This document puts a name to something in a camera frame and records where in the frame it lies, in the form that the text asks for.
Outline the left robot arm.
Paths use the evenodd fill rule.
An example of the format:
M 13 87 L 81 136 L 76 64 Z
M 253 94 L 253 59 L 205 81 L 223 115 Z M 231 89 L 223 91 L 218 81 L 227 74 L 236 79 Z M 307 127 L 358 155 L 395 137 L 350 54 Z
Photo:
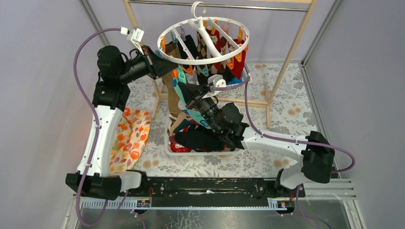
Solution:
M 139 170 L 110 173 L 110 152 L 118 122 L 130 94 L 128 84 L 143 77 L 159 79 L 177 68 L 177 64 L 156 55 L 143 45 L 141 53 L 124 60 L 116 46 L 106 46 L 97 53 L 99 68 L 90 108 L 93 121 L 83 158 L 76 172 L 68 173 L 65 183 L 78 196 L 115 200 L 129 191 L 134 195 L 148 194 L 148 177 Z

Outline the rim orange clip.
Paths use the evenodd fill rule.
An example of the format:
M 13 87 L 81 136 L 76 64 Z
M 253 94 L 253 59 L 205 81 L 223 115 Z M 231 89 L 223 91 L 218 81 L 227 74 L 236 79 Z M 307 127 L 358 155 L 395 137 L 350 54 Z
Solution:
M 172 75 L 173 79 L 178 79 L 178 77 L 179 77 L 178 70 L 177 69 L 172 70 L 171 75 Z
M 188 75 L 193 75 L 193 67 L 191 65 L 188 65 L 187 67 L 182 66 L 182 69 L 184 72 L 186 72 Z

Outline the tan ribbed sock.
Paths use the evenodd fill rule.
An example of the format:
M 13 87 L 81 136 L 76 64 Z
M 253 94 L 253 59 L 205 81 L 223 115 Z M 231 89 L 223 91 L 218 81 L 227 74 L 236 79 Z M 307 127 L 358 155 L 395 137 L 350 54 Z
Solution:
M 175 58 L 181 59 L 181 54 L 179 51 L 179 47 L 170 42 L 165 45 L 165 53 L 169 56 L 173 56 Z M 163 84 L 167 86 L 168 89 L 168 110 L 171 116 L 178 117 L 181 113 L 180 108 L 178 107 L 179 96 L 177 95 L 174 87 L 173 87 L 173 76 L 171 73 L 168 73 L 162 77 Z

